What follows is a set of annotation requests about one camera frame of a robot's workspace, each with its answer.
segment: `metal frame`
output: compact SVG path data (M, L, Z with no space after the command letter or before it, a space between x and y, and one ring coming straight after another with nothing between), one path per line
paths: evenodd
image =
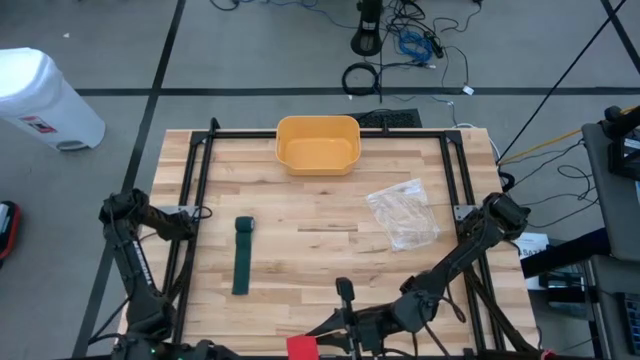
M178 205L186 205L187 199L189 197L189 190L191 185L191 178L194 171L194 166L196 162L196 152L197 148L200 144L204 143L204 157L202 161L202 165L200 168L200 178L198 180L197 194L196 194L196 206L200 207L204 201L204 191L206 187L207 174L209 171L209 164L211 159L211 152L213 147L214 139L275 139L276 131L275 130L247 130L247 131L224 131L220 130L218 122L215 119L212 119L211 129L209 131L196 131L191 134L191 139L189 141L189 153L187 155L187 164L185 167L184 178L182 183L182 188L180 190L180 200ZM369 130L363 129L360 132L360 136L362 138L425 138L425 139L437 139L440 142L440 150L442 152L442 162L445 170L445 177L447 181L447 187L449 191L449 200L451 202L451 213L453 216L453 220L457 223L456 219L455 207L460 205L458 199L458 192L456 189L455 177L453 172L453 165L451 163L451 154L449 153L448 142L451 142L456 149L456 157L458 161L458 165L460 167L460 174L462 179L462 186L464 188L465 200L469 205L475 204L475 198L473 195L473 188L471 186L471 178L469 176L469 169L467 166L467 160L465 157L462 135L459 130L398 130L393 131L389 129L376 129ZM189 242L189 246L187 248L187 253L185 255L185 262L188 263L188 278L187 282L180 293L180 299L178 302L178 313L176 317L175 330L173 333L173 342L180 343L182 340L182 334L184 330L184 320L185 313L187 307L187 301L189 296L189 287L191 282L191 274L193 272L193 263L195 260L195 249L196 249L196 240L197 234L194 241ZM173 281L175 277L175 269L178 262L178 253L179 253L180 243L173 242L171 244L171 248L169 251L169 256L167 259L167 270L165 273L164 286L163 289L167 289L169 284ZM493 285L491 281L491 274L489 272L489 265L486 258L486 255L482 256L479 260L479 268L481 273L482 283L485 288L491 295L492 299L495 299L495 295L493 292ZM465 287L467 292L467 298L469 303L469 315L471 318L471 323L473 327L473 335L476 343L476 351L486 350L486 343L484 340L484 332L482 328L482 320L480 317L480 309L478 306L477 296L470 285L469 276L471 272L474 272L473 268L467 269L464 272L465 277ZM502 335L502 331L500 330L495 319L491 317L491 329L494 337L495 348L496 350L505 350L504 338ZM256 359L274 359L274 360L282 360L285 357L278 356L270 356L270 357L256 357ZM439 359L443 358L441 356L420 356L420 358L429 358L429 359Z

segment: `concrete floor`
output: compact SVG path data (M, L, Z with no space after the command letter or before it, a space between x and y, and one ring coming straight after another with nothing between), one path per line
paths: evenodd
M0 48L29 46L47 52L77 89L119 89L112 95L123 94L123 89L149 89L176 2L0 0ZM428 19L464 19L475 9L466 0L419 3ZM319 7L335 21L353 25L357 19L354 4L321 0ZM640 25L634 19L638 12L640 3L634 1L620 12L636 48L640 47ZM605 19L600 0L486 1L469 31L445 33L441 38L468 56L470 86L500 88L501 95L439 97L455 103L459 122L488 128L497 146L505 149L542 100L540 95L513 95L513 88L552 86ZM335 27L322 15L297 6L242 3L237 11L223 13L206 0L187 0L162 87L216 88L223 95L232 95L230 89L337 89L344 69L361 60L349 49L351 36L351 30ZM402 59L391 47L383 55L385 63ZM459 56L451 56L447 86L459 86L464 65ZM438 87L444 62L434 63L435 70L385 72L385 85ZM584 95L552 97L510 154L598 121L608 106L637 104L637 92L594 96L586 95L586 88L637 87L638 80L617 33L608 26L562 84L585 88ZM160 96L135 185L151 189L166 129L204 128L212 116L225 128L273 128L291 114L415 107L425 127L452 125L446 105L428 96L406 102L387 96L379 104L377 97L300 96L293 89L287 91L290 95ZM141 90L139 94L149 93ZM56 153L0 121L4 154L0 157L0 199L17 202L25 213L20 244L0 270L3 359L66 357L76 341L104 246L98 210L102 199L122 187L149 100L147 96L99 94L104 96L85 97L107 123L103 143L92 151ZM567 140L555 149L574 141L577 139ZM518 178L542 161L530 160L505 170ZM586 186L581 180L557 175L555 168L561 164L590 172L586 152L575 149L514 189L514 199L530 202L557 193L581 192ZM531 222L546 223L582 206L571 198L537 205ZM572 239L601 226L599 208L594 206L581 216L540 231L553 238ZM123 298L114 275L112 271L98 323ZM555 315L544 306L536 306L536 317L545 347L560 350L590 337L586 322ZM106 353L109 346L99 344L90 350ZM587 344L569 353L589 352Z

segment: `trash can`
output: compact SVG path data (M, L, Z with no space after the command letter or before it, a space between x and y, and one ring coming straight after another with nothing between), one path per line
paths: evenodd
M53 60L30 48L0 50L0 118L56 150L95 148L105 131Z

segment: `wooden tabletop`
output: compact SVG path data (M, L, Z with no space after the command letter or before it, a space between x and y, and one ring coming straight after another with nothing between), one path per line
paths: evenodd
M462 130L462 134L475 198L480 202L490 192L500 191L489 138L484 129ZM187 130L167 131L151 192L153 205L177 204L190 135ZM353 281L356 309L391 302L399 297L398 287L406 278L434 266L457 244L438 140L363 139L360 160L343 177L289 176L275 158L274 143L275 139L214 141L205 196L213 217L200 226L186 342L205 338L241 355L285 355L287 336L311 330L340 306L336 277ZM464 199L453 146L450 151L459 197ZM196 162L190 204L199 167ZM428 246L392 252L365 197L416 178L422 180L442 233ZM256 219L250 293L234 296L234 219L248 215ZM143 247L156 283L161 284L169 244L151 237ZM536 344L535 320L516 250L500 244L488 251L488 260L500 307ZM451 290L468 315L462 276ZM482 314L491 348L484 307ZM446 304L439 307L432 329L452 354L475 348L471 323L460 323ZM420 332L418 340L421 355L441 354L426 332ZM389 337L385 346L413 353L408 333ZM321 353L339 352L322 348Z

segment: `clear plastic bag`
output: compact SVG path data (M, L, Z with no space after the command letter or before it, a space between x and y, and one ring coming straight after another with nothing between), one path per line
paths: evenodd
M431 244L440 234L420 179L368 195L367 202L387 231L393 251Z

